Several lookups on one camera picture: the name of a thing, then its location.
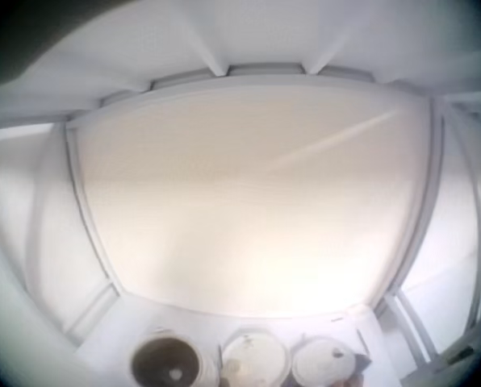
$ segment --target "bucket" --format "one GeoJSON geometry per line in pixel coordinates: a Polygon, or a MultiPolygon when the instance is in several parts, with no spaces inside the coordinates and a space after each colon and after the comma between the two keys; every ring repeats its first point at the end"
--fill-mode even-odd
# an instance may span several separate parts
{"type": "Polygon", "coordinates": [[[152,335],[135,351],[132,375],[142,387],[217,387],[211,357],[188,339],[170,332],[152,335]]]}
{"type": "Polygon", "coordinates": [[[328,387],[346,381],[355,365],[353,351],[329,337],[307,339],[293,350],[292,375],[303,387],[328,387]]]}
{"type": "Polygon", "coordinates": [[[291,370],[291,356],[267,331],[238,331],[224,346],[221,379],[229,387],[280,387],[291,370]]]}

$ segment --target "white bucket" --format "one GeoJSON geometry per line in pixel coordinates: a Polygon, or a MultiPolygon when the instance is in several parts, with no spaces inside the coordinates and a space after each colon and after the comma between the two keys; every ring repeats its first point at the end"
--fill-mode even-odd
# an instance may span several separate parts
{"type": "Polygon", "coordinates": [[[221,378],[229,387],[279,387],[290,370],[288,350],[266,331],[238,331],[223,350],[221,378]]]}
{"type": "Polygon", "coordinates": [[[293,350],[292,374],[303,387],[327,387],[348,380],[354,371],[355,354],[338,340],[313,337],[293,350]]]}
{"type": "Polygon", "coordinates": [[[142,387],[217,387],[219,371],[189,339],[169,331],[147,338],[132,357],[131,372],[142,387]]]}

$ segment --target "paint bucket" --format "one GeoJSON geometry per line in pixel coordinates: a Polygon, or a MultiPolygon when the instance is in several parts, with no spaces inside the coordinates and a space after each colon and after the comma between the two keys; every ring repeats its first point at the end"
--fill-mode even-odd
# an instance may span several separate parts
{"type": "Polygon", "coordinates": [[[303,387],[330,386],[348,380],[355,371],[353,351],[329,337],[304,340],[293,350],[292,375],[303,387]]]}
{"type": "Polygon", "coordinates": [[[224,346],[221,379],[229,387],[279,387],[291,370],[286,347],[267,331],[238,331],[224,346]]]}
{"type": "Polygon", "coordinates": [[[135,351],[132,375],[142,387],[217,387],[219,371],[189,339],[164,331],[135,351]]]}

